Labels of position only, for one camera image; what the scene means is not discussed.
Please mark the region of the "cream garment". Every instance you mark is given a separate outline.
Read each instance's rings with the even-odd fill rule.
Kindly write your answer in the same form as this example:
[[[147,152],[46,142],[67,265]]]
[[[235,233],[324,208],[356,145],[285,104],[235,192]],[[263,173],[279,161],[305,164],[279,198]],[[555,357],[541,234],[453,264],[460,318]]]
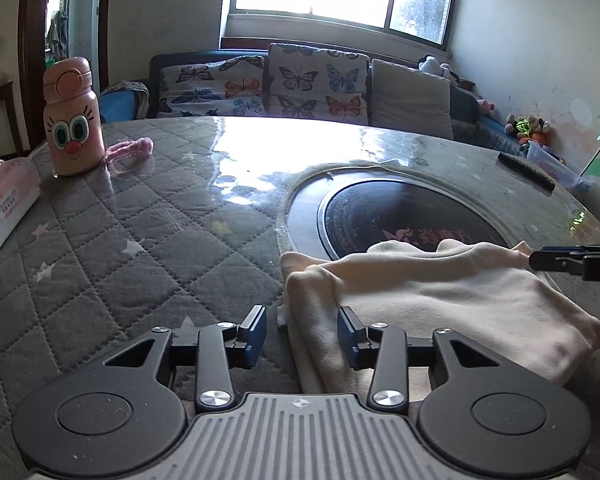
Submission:
[[[370,370],[351,370],[339,347],[337,314],[384,322],[425,338],[452,330],[563,385],[600,350],[600,321],[530,269],[531,248],[466,245],[447,238],[434,252],[388,240],[323,261],[285,252],[284,313],[306,393],[366,396]]]

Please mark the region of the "clear plastic storage box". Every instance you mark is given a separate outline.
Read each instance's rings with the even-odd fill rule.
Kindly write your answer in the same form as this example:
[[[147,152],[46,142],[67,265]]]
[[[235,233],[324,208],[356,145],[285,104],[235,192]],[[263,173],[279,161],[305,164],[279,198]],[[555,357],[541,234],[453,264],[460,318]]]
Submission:
[[[594,184],[592,179],[581,177],[535,141],[529,143],[527,159],[570,192],[587,193]]]

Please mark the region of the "black remote control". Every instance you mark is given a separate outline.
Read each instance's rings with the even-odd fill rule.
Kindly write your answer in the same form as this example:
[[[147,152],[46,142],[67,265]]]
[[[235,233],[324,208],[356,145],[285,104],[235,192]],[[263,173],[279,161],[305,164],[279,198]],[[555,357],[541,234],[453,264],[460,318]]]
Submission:
[[[523,158],[506,153],[498,153],[498,161],[509,170],[520,174],[530,182],[551,193],[555,189],[555,182],[543,171],[528,164]]]

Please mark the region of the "pile of small toys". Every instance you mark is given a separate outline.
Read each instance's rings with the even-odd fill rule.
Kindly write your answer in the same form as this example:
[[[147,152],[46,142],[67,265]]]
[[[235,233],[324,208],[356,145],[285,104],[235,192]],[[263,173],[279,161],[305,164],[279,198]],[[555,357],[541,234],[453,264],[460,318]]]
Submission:
[[[516,118],[513,114],[509,114],[504,125],[505,133],[514,136],[520,145],[535,141],[542,146],[547,146],[551,128],[550,122],[534,115]]]

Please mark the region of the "black induction cooktop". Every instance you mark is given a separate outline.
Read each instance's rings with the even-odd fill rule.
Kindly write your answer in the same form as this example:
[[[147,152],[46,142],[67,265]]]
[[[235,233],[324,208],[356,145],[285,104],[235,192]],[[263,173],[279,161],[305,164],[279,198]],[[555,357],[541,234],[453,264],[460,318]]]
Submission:
[[[442,240],[505,247],[501,234],[475,209],[408,181],[370,179],[326,195],[316,214],[318,236],[330,258],[366,252],[395,240],[433,252]]]

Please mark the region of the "blue sofa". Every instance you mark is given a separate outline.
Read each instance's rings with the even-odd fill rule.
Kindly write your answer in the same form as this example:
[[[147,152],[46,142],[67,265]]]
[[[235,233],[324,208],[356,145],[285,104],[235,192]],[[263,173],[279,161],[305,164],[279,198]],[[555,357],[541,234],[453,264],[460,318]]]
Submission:
[[[126,122],[137,117],[155,118],[160,107],[159,90],[163,86],[160,72],[169,66],[224,63],[238,56],[264,57],[265,90],[270,86],[268,52],[258,49],[221,49],[198,52],[159,54],[149,63],[149,78],[138,81],[119,81],[102,92],[99,98],[102,122]],[[482,114],[479,101],[460,87],[450,89],[450,114],[454,139],[512,155],[526,152],[518,141],[505,133],[504,126]]]

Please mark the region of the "grey quilted table cover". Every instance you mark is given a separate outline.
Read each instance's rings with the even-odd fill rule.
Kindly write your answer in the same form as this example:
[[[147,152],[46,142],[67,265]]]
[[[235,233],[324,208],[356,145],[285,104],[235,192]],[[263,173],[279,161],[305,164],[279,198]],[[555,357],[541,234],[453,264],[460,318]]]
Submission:
[[[147,119],[104,135],[155,149],[61,179],[40,148],[40,198],[0,249],[0,479],[26,473],[10,423],[36,388],[157,325],[275,310],[280,254],[321,251],[280,218],[311,174],[331,185],[344,168],[386,165],[456,193],[509,244],[600,244],[600,222],[570,193],[545,193],[473,145],[270,118]]]

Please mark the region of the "tissue pack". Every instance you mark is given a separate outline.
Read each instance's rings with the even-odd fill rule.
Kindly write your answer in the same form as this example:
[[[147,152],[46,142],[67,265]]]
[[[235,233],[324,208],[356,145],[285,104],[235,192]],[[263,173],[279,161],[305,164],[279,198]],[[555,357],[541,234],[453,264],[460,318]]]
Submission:
[[[40,197],[40,183],[27,157],[0,160],[0,249]]]

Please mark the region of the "plain beige cushion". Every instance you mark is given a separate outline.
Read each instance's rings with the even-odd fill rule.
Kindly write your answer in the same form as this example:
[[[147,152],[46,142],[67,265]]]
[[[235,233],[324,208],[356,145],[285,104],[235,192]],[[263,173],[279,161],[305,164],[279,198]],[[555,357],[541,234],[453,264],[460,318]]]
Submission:
[[[370,124],[452,140],[451,85],[442,77],[373,60]]]

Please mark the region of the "white plush toy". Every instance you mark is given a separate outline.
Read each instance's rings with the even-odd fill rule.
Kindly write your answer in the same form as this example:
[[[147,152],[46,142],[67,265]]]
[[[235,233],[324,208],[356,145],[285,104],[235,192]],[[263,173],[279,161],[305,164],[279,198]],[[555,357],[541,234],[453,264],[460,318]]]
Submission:
[[[431,55],[427,55],[418,61],[418,69],[421,72],[441,78],[450,79],[452,77],[449,64],[440,63],[434,56]]]

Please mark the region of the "pink cartoon water bottle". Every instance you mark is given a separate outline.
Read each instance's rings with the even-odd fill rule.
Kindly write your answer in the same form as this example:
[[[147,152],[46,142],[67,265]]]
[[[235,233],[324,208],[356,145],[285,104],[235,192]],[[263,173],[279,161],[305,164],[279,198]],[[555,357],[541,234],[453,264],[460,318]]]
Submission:
[[[43,76],[47,144],[56,174],[82,174],[105,156],[99,104],[86,58],[66,58]]]

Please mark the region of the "left butterfly cushion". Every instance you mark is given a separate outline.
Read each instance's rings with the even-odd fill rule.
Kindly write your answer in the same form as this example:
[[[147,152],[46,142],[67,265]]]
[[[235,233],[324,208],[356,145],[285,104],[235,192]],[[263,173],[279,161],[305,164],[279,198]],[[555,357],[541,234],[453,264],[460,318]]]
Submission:
[[[265,116],[264,69],[262,55],[165,67],[159,74],[157,116]]]

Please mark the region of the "butterfly cushion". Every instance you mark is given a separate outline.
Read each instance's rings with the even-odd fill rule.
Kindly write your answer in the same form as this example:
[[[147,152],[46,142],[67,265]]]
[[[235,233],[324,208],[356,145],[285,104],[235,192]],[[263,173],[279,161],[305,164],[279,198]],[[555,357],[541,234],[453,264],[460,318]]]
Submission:
[[[262,55],[165,67],[159,74],[157,116],[265,116],[264,69]]]
[[[300,44],[268,48],[268,114],[366,126],[370,58]]]

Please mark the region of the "right butterfly cushion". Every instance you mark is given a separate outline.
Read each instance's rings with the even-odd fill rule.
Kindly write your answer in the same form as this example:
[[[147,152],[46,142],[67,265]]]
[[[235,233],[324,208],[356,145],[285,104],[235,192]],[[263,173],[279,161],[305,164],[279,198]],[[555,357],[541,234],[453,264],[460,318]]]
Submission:
[[[268,114],[366,126],[370,58],[300,44],[268,48]]]

